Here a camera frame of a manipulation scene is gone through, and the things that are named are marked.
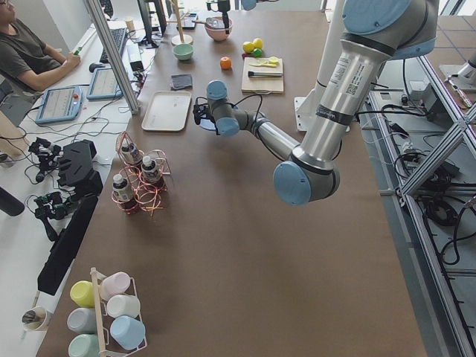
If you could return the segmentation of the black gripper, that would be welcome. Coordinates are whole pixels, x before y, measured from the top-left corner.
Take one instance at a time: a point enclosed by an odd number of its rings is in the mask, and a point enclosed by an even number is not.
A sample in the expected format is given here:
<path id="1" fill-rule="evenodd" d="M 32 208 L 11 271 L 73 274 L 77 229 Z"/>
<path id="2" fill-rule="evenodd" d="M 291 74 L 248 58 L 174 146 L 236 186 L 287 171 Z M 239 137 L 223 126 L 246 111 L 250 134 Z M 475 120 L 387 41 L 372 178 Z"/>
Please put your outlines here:
<path id="1" fill-rule="evenodd" d="M 193 106 L 193 117 L 196 125 L 201 125 L 206 120 L 210 120 L 210 110 L 207 103 L 195 104 Z"/>
<path id="2" fill-rule="evenodd" d="M 208 0 L 206 1 L 207 10 L 227 13 L 231 10 L 231 3 L 229 0 Z"/>

